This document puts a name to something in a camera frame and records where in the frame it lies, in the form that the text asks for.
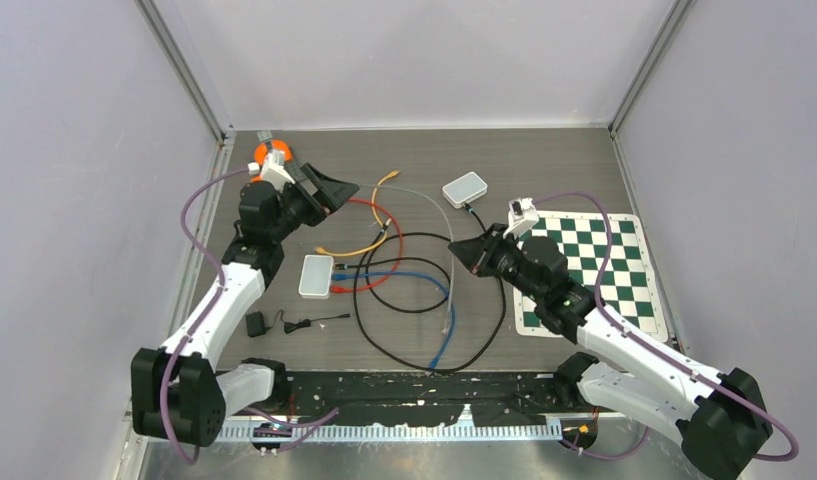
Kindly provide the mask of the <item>white network switch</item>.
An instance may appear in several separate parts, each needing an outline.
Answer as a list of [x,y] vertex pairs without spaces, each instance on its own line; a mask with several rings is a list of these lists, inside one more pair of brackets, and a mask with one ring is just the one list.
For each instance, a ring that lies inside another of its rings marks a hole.
[[488,184],[476,172],[468,172],[441,188],[444,199],[455,209],[465,207],[487,193]]
[[301,268],[298,294],[304,299],[328,299],[334,264],[334,259],[328,255],[306,255]]

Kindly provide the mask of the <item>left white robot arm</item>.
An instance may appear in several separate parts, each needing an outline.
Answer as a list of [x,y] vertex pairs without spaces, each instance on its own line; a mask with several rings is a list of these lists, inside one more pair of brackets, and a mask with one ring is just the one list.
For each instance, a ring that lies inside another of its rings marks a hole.
[[131,361],[136,433],[174,446],[208,447],[229,416],[250,406],[277,414],[289,405],[283,363],[249,358],[220,373],[218,359],[278,273],[283,241],[301,226],[322,223],[358,190],[309,164],[298,178],[269,173],[242,187],[233,239],[221,258],[205,256],[217,271],[211,289],[161,346],[141,348]]

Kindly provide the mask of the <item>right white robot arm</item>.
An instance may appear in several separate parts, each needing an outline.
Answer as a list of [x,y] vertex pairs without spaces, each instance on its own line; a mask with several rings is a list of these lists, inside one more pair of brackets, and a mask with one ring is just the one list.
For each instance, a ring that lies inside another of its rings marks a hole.
[[530,298],[546,329],[581,346],[555,372],[564,408],[620,412],[679,445],[712,479],[737,478],[771,437],[752,375],[723,373],[646,335],[570,276],[552,238],[519,241],[494,223],[448,248],[473,275],[503,280]]

